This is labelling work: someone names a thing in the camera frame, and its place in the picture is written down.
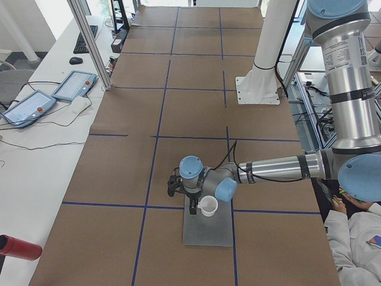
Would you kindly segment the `person's hand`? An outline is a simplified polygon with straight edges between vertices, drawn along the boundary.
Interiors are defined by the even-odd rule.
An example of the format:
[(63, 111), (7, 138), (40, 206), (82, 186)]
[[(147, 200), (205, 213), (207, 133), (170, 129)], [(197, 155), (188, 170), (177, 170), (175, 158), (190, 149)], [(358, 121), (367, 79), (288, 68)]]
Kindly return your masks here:
[(337, 196), (333, 196), (332, 200), (332, 209), (336, 212), (347, 214), (346, 205), (343, 200)]

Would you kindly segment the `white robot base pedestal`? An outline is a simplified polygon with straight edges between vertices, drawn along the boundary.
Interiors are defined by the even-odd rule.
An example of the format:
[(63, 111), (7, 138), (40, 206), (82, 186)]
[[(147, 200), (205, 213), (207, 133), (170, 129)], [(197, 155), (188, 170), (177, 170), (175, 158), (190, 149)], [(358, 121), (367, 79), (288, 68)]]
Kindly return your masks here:
[(280, 104), (276, 66), (297, 8), (297, 0), (269, 2), (252, 69), (246, 76), (236, 78), (239, 104)]

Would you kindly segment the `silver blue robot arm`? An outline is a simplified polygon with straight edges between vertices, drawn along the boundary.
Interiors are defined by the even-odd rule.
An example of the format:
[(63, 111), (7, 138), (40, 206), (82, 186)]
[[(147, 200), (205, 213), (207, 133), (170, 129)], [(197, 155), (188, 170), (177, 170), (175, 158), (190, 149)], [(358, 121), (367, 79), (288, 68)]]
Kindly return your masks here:
[(214, 168), (180, 161), (168, 194), (187, 196), (190, 214), (204, 194), (230, 202), (239, 184), (338, 181), (352, 197), (380, 200), (380, 105), (371, 83), (364, 31), (366, 1), (308, 1), (304, 36), (281, 84), (300, 95), (303, 155), (238, 163), (230, 149)]

